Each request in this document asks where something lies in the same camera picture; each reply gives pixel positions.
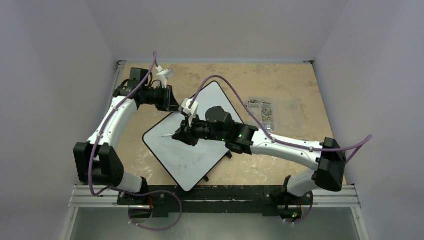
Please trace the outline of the white marker pen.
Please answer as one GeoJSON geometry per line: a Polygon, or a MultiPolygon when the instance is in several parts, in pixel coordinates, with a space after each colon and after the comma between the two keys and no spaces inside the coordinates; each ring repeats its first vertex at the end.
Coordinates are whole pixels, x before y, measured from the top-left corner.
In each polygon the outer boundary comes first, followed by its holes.
{"type": "Polygon", "coordinates": [[[173,135],[175,135],[175,132],[173,133],[168,133],[168,134],[164,134],[161,137],[172,137],[173,135]]]}

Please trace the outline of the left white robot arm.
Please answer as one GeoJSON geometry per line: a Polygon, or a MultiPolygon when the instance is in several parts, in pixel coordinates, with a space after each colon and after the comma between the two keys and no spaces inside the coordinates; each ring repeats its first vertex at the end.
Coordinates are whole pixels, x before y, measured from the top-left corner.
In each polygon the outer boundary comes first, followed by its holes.
{"type": "Polygon", "coordinates": [[[147,181],[125,171],[116,147],[127,123],[141,105],[153,105],[161,112],[179,110],[173,87],[167,84],[173,70],[161,66],[156,70],[157,74],[153,75],[148,69],[132,68],[130,78],[113,91],[111,106],[95,133],[73,148],[77,175],[82,183],[129,192],[130,199],[138,205],[149,199],[147,181]]]}

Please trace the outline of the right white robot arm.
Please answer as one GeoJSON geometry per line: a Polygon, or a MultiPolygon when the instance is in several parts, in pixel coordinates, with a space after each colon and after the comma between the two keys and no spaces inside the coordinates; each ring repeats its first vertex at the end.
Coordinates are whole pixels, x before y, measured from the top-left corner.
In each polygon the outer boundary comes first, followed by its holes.
{"type": "Polygon", "coordinates": [[[236,122],[221,106],[209,108],[205,120],[198,115],[185,115],[171,137],[193,147],[199,140],[220,141],[236,154],[271,156],[307,167],[298,175],[286,177],[280,196],[288,204],[315,189],[340,192],[343,188],[347,159],[333,138],[302,141],[269,134],[236,122]]]}

